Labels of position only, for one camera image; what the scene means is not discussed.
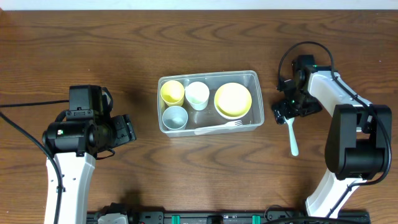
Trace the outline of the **mint green plastic spoon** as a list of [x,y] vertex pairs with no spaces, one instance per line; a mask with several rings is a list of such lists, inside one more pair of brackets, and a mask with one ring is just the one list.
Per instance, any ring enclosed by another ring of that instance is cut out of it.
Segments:
[[290,151],[293,156],[298,156],[299,155],[299,149],[298,149],[298,144],[297,140],[295,138],[295,133],[294,133],[294,118],[287,119],[285,118],[285,123],[288,126],[289,129],[289,141],[290,141]]

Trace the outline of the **grey-blue plastic cup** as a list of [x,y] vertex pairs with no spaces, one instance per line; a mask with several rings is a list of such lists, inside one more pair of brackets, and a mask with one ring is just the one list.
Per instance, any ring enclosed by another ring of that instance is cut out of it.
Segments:
[[164,111],[162,122],[168,130],[183,130],[188,123],[188,113],[181,106],[170,106]]

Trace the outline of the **yellow plastic cup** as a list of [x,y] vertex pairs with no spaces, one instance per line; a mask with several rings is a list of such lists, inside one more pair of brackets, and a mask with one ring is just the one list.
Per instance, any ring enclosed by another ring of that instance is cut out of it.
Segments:
[[169,80],[162,85],[160,96],[167,106],[182,106],[185,97],[184,86],[176,80]]

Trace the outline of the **pink plastic fork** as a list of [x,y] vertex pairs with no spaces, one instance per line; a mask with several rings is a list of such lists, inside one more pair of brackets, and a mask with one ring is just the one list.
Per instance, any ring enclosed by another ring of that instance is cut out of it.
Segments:
[[196,135],[207,134],[212,131],[215,131],[216,129],[233,128],[235,126],[242,126],[242,125],[243,125],[243,122],[241,120],[235,120],[235,121],[227,122],[225,124],[196,128],[195,134]]

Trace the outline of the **yellow plastic bowl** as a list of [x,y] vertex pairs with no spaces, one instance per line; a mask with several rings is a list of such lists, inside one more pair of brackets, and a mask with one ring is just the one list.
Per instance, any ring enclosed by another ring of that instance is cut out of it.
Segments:
[[245,109],[251,108],[252,96],[242,84],[226,83],[217,89],[214,105],[228,116],[237,116]]

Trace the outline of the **white plastic cup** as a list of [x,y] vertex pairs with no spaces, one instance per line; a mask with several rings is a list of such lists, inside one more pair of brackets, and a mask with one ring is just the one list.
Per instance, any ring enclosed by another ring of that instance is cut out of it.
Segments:
[[208,105],[210,90],[203,82],[193,82],[185,88],[185,97],[194,110],[201,111]]

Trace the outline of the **white plastic bowl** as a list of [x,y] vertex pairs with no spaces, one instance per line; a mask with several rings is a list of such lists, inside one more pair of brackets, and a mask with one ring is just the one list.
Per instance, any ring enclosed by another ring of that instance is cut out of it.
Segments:
[[224,113],[222,112],[222,110],[219,109],[219,107],[218,107],[217,105],[215,105],[215,110],[216,110],[217,113],[218,113],[221,117],[223,117],[224,119],[236,120],[236,119],[241,119],[241,118],[243,118],[244,116],[246,116],[247,113],[249,112],[250,108],[245,109],[241,114],[239,114],[239,115],[237,115],[237,116],[228,116],[228,115],[224,114]]

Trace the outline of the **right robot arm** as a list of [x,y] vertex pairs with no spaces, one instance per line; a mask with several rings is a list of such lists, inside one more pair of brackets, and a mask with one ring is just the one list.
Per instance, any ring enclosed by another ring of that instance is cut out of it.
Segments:
[[292,79],[278,78],[285,99],[273,104],[278,124],[326,109],[331,124],[325,145],[326,172],[305,201],[307,215],[337,218],[355,190],[386,178],[392,163],[392,111],[359,96],[332,66],[292,64]]

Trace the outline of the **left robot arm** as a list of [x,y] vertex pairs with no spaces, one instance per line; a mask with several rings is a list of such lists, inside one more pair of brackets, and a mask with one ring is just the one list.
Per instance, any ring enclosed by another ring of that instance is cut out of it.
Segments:
[[136,140],[127,114],[106,118],[54,122],[43,134],[48,191],[45,223],[85,223],[90,182],[97,155]]

